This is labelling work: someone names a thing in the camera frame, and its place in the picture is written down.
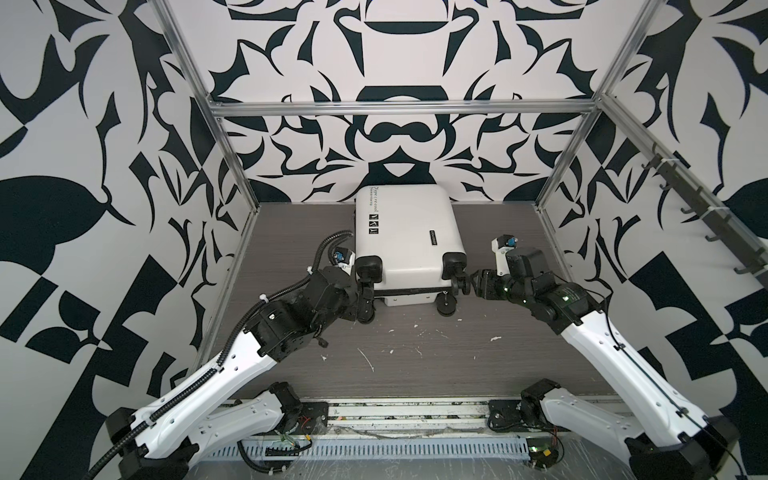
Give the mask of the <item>white suitcase black lining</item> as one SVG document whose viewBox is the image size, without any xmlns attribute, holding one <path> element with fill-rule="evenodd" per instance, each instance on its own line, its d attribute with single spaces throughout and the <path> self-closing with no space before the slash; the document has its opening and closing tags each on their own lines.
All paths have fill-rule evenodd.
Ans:
<svg viewBox="0 0 768 480">
<path fill-rule="evenodd" d="M 356 320 L 370 323 L 374 303 L 433 303 L 445 317 L 470 293 L 467 255 L 448 193 L 436 184 L 361 188 L 355 197 Z"/>
</svg>

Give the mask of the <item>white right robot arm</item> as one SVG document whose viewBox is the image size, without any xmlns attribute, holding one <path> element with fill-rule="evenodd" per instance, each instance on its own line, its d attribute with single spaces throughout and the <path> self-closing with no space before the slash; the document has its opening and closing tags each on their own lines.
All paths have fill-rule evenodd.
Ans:
<svg viewBox="0 0 768 480">
<path fill-rule="evenodd" d="M 510 235 L 491 243 L 496 266 L 473 274 L 475 294 L 526 308 L 575 348 L 631 412 L 621 416 L 542 379 L 521 393 L 528 428 L 563 428 L 611 453 L 638 479 L 713 479 L 733 457 L 736 426 L 670 385 L 618 332 L 607 301 L 559 278 L 543 252 Z"/>
</svg>

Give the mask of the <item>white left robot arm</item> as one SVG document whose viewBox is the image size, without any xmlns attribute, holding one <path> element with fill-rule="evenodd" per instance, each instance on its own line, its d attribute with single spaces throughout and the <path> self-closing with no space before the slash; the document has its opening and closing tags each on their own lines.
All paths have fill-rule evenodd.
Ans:
<svg viewBox="0 0 768 480">
<path fill-rule="evenodd" d="M 292 429 L 303 405 L 286 382 L 256 399 L 223 403 L 342 317 L 357 299 L 353 277 L 326 266 L 262 297 L 241 319 L 222 351 L 149 405 L 120 408 L 105 422 L 112 442 L 86 473 L 93 479 L 113 458 L 123 479 L 182 479 L 207 454 L 256 433 Z"/>
</svg>

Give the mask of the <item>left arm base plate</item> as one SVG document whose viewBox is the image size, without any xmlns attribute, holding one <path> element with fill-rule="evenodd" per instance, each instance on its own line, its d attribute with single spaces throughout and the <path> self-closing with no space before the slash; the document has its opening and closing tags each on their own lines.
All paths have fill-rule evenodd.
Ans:
<svg viewBox="0 0 768 480">
<path fill-rule="evenodd" d="M 303 402 L 296 413 L 289 413 L 272 430 L 274 434 L 312 435 L 328 428 L 330 404 L 324 401 Z"/>
</svg>

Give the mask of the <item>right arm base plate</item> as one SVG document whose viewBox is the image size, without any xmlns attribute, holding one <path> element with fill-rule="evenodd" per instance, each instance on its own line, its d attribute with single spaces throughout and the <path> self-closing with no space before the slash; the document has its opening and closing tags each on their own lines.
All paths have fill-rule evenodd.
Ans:
<svg viewBox="0 0 768 480">
<path fill-rule="evenodd" d="M 536 430 L 555 432 L 559 427 L 551 423 L 544 415 L 538 400 L 490 400 L 487 428 L 496 433 Z"/>
</svg>

